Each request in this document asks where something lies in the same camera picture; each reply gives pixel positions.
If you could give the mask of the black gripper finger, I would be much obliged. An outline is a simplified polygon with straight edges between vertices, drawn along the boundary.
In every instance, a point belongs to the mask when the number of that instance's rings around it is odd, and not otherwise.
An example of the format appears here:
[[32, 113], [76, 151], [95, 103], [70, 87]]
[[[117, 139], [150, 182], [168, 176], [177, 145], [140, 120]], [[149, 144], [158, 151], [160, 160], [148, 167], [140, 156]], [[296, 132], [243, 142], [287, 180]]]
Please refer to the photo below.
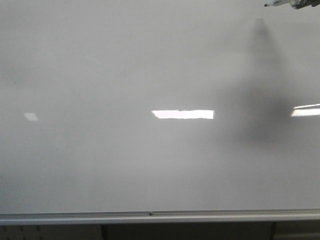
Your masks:
[[299, 10], [305, 7], [317, 7], [320, 5], [320, 0], [290, 0], [289, 4], [293, 9]]

